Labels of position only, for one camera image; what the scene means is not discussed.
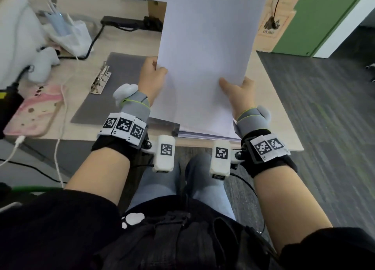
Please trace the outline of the person's right forearm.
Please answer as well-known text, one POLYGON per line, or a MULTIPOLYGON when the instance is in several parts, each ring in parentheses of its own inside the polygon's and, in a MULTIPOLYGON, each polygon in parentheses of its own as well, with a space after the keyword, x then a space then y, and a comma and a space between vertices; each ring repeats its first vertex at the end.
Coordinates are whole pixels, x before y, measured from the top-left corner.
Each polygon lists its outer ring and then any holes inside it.
POLYGON ((265 170, 254 178, 255 191, 274 249, 300 243, 333 225, 315 197, 289 166, 265 170))

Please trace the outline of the white paper sheets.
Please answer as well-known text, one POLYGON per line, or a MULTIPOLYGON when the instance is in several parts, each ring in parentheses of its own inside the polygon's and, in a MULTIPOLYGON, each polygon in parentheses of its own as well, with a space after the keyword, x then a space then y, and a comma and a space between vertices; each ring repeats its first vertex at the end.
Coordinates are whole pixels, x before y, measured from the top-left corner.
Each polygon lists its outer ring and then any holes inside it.
POLYGON ((168 70, 150 117, 237 138, 219 79, 241 84, 266 0, 168 0, 157 65, 168 70))

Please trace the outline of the pink marbled phone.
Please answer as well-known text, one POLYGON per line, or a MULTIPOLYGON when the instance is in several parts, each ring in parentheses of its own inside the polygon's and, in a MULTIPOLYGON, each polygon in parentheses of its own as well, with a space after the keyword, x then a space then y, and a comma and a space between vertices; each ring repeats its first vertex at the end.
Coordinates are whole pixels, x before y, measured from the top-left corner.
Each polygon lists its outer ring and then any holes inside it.
POLYGON ((62 87, 58 84, 45 84, 29 89, 4 129, 6 136, 38 138, 44 136, 63 104, 62 87))

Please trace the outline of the grey clipboard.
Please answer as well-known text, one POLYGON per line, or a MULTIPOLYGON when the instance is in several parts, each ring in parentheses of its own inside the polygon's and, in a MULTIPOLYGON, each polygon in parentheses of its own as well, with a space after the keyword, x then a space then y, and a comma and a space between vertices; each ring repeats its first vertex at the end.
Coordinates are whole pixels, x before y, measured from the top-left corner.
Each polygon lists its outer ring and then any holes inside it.
POLYGON ((101 94, 88 93, 87 97, 72 117, 71 123, 100 125, 112 112, 119 112, 113 93, 125 83, 138 84, 140 70, 146 56, 111 52, 106 60, 111 76, 101 94))

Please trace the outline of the stack of paper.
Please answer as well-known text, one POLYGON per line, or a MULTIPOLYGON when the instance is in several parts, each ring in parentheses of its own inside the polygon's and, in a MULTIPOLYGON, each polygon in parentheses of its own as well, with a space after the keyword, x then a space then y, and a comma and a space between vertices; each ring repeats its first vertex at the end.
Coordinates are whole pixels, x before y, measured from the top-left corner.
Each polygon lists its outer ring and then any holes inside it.
POLYGON ((179 137, 179 138, 187 138, 187 139, 204 139, 204 140, 228 140, 233 142, 240 142, 241 139, 236 135, 234 136, 221 136, 221 135, 209 135, 209 134, 202 134, 202 133, 195 133, 190 131, 182 131, 180 128, 174 128, 172 131, 172 135, 179 137))

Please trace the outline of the white fabric bundle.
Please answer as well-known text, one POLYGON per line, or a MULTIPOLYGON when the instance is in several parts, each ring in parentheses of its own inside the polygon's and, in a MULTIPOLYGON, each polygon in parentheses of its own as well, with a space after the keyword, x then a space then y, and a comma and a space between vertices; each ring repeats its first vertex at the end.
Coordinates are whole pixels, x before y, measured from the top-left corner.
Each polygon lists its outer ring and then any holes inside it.
POLYGON ((16 80, 46 45, 42 25, 28 0, 0 2, 0 89, 16 80))

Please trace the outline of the person's left forearm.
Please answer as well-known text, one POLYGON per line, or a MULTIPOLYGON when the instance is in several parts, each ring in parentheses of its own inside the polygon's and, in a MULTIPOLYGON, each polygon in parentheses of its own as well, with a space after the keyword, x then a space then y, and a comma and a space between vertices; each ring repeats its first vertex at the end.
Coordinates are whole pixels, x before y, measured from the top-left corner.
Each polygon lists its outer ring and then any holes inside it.
POLYGON ((119 204, 130 169, 130 160, 119 152, 102 148, 90 153, 64 187, 101 196, 119 204))

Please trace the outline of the person's black jacket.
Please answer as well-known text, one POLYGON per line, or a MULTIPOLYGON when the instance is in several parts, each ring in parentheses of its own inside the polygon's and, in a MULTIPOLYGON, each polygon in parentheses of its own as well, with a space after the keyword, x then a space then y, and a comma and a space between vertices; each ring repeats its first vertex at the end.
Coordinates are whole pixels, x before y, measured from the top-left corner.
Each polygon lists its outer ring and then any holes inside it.
MULTIPOLYGON (((93 257, 119 237, 123 215, 72 190, 12 207, 0 213, 0 270, 98 270, 93 257)), ((360 228, 321 229, 276 255, 284 270, 375 270, 375 240, 360 228)))

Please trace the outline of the metal clipboard clip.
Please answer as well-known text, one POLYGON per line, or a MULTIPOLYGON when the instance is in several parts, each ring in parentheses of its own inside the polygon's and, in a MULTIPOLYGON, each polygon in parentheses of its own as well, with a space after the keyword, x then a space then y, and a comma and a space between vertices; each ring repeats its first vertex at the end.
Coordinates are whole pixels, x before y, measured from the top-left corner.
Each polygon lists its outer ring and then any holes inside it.
POLYGON ((110 66, 107 65, 106 60, 103 62, 94 82, 91 84, 90 94, 102 94, 106 84, 111 77, 112 72, 110 66))

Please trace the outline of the black power strip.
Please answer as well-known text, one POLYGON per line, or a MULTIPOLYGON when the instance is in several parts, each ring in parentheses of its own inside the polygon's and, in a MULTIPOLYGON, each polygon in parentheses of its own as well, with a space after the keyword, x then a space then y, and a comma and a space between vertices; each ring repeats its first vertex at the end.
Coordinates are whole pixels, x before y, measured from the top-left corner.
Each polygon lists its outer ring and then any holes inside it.
POLYGON ((156 17, 144 16, 143 20, 121 18, 115 16, 103 16, 101 25, 112 26, 123 31, 147 30, 162 32, 163 23, 156 17))

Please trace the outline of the green cabinet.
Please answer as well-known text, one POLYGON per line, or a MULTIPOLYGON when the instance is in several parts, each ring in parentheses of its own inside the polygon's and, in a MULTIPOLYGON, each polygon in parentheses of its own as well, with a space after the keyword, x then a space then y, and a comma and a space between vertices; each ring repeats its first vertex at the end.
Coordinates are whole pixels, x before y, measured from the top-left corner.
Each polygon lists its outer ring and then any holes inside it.
POLYGON ((299 0, 273 53, 312 57, 358 0, 299 0))

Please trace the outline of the white plastic bag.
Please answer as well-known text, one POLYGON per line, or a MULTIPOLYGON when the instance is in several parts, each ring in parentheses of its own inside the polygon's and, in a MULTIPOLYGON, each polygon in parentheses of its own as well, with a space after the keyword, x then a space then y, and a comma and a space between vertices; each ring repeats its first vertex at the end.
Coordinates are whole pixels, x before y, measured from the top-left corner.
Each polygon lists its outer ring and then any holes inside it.
POLYGON ((47 4, 49 10, 43 12, 46 24, 42 25, 46 35, 73 57, 86 58, 90 54, 92 38, 85 22, 61 13, 50 1, 47 4))

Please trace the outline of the black device with yellow label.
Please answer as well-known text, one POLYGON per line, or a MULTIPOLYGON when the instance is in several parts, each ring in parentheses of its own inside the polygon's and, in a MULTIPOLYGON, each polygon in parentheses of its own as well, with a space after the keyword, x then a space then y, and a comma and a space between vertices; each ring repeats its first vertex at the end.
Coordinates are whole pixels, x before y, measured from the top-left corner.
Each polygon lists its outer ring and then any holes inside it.
POLYGON ((18 87, 21 78, 29 69, 30 66, 26 66, 11 85, 6 89, 0 89, 0 140, 5 137, 3 132, 5 127, 24 101, 18 87))

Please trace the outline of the person's left hand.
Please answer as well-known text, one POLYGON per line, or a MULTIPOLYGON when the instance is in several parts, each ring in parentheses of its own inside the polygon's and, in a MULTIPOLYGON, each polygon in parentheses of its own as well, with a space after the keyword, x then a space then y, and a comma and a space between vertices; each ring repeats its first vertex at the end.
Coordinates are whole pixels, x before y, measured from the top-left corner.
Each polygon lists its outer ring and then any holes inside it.
POLYGON ((139 75, 138 91, 142 92, 148 97, 150 107, 159 95, 165 79, 157 79, 155 77, 155 70, 157 67, 157 57, 147 57, 139 75))

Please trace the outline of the white marker tag cuff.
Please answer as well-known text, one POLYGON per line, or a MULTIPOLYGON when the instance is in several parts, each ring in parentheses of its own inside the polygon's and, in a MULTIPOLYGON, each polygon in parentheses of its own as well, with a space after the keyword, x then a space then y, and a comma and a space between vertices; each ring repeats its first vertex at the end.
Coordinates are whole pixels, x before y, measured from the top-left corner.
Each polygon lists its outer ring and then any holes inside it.
POLYGON ((97 138, 100 135, 111 135, 124 139, 134 146, 139 146, 144 140, 146 130, 146 122, 135 116, 123 112, 110 113, 97 134, 97 138))
POLYGON ((275 134, 260 135, 250 140, 250 143, 263 162, 291 154, 289 149, 275 134))

